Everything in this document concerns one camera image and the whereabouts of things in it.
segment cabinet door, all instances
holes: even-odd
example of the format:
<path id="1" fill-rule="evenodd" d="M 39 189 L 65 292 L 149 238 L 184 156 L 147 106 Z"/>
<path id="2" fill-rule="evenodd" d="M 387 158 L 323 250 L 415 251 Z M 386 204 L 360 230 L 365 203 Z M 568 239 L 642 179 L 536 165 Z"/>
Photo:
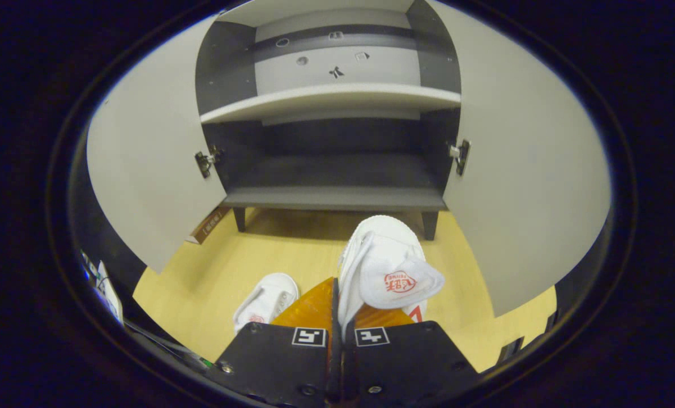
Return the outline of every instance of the cabinet door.
<path id="1" fill-rule="evenodd" d="M 472 144 L 443 199 L 503 315 L 557 283 L 594 243 L 612 199 L 609 166 L 588 113 L 552 70 L 471 16 L 430 4 L 456 45 L 457 139 Z"/>
<path id="2" fill-rule="evenodd" d="M 87 140 L 91 183 L 104 214 L 145 264 L 162 271 L 192 230 L 224 199 L 195 95 L 197 54 L 213 18 L 153 50 L 113 86 Z"/>

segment cabinet shelf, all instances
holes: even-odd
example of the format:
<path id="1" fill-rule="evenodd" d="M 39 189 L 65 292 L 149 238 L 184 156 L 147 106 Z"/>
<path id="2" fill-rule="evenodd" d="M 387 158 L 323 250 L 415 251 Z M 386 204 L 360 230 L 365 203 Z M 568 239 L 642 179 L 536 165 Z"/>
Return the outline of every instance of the cabinet shelf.
<path id="1" fill-rule="evenodd" d="M 280 116 L 326 111 L 416 111 L 458 108 L 461 95 L 425 86 L 395 83 L 340 83 L 306 86 L 255 96 L 204 113 L 203 124 L 270 121 Z"/>
<path id="2" fill-rule="evenodd" d="M 226 206 L 351 211 L 439 211 L 441 189 L 418 155 L 291 155 L 238 179 Z"/>

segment cabinet hinge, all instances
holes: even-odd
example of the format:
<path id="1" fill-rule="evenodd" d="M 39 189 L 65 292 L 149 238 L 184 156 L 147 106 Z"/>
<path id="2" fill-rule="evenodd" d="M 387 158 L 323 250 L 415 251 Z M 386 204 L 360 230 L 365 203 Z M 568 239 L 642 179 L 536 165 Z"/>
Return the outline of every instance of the cabinet hinge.
<path id="1" fill-rule="evenodd" d="M 219 149 L 213 144 L 209 145 L 208 155 L 205 155 L 202 152 L 196 152 L 194 160 L 196 160 L 197 166 L 199 166 L 199 170 L 202 172 L 202 177 L 205 179 L 209 177 L 209 168 L 211 168 L 212 165 L 219 163 L 224 153 L 224 149 Z"/>
<path id="2" fill-rule="evenodd" d="M 464 170 L 466 170 L 469 150 L 471 150 L 471 142 L 466 139 L 461 143 L 461 146 L 453 145 L 448 147 L 448 155 L 456 160 L 456 173 L 459 176 L 464 175 Z"/>

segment wooden floor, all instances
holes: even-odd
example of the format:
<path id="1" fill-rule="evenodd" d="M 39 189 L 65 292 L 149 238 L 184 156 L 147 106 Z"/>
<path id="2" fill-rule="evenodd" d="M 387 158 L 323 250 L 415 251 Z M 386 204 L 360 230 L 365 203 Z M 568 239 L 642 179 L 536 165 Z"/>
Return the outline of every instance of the wooden floor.
<path id="1" fill-rule="evenodd" d="M 164 330 L 214 361 L 234 338 L 232 313 L 265 274 L 293 277 L 301 293 L 338 275 L 338 257 L 368 212 L 247 209 L 247 232 L 237 232 L 233 212 L 202 245 L 184 243 L 161 274 L 147 269 L 134 298 Z M 418 237 L 418 212 L 390 214 Z M 428 300 L 425 320 L 435 320 L 474 368 L 491 368 L 501 348 L 544 332 L 557 309 L 551 287 L 522 307 L 493 317 L 489 295 L 471 249 L 450 212 L 438 217 L 434 241 L 422 241 L 426 260 L 446 285 Z"/>

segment white canvas shoe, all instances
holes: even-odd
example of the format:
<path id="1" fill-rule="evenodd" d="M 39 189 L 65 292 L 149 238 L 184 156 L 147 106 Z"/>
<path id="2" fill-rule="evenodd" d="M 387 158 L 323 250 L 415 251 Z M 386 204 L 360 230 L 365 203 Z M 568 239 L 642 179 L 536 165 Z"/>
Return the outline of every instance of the white canvas shoe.
<path id="1" fill-rule="evenodd" d="M 271 323 L 298 297 L 299 289 L 290 275 L 274 273 L 263 277 L 234 313 L 234 333 L 249 322 Z"/>
<path id="2" fill-rule="evenodd" d="M 421 322 L 428 298 L 445 279 L 425 262 L 418 237 L 400 220 L 372 216 L 363 220 L 340 256 L 338 320 L 343 327 L 363 303 L 374 308 L 402 308 Z"/>

